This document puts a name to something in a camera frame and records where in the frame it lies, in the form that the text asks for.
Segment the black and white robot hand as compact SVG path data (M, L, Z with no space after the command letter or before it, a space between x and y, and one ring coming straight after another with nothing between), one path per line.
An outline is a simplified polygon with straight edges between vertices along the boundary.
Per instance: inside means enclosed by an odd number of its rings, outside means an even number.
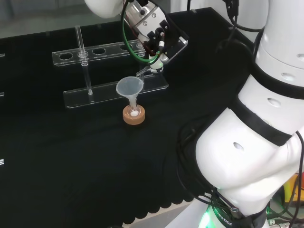
M188 36L170 18L154 21L153 18L144 20L136 27L138 39L150 62L151 72L163 71L163 66L169 63L188 44Z

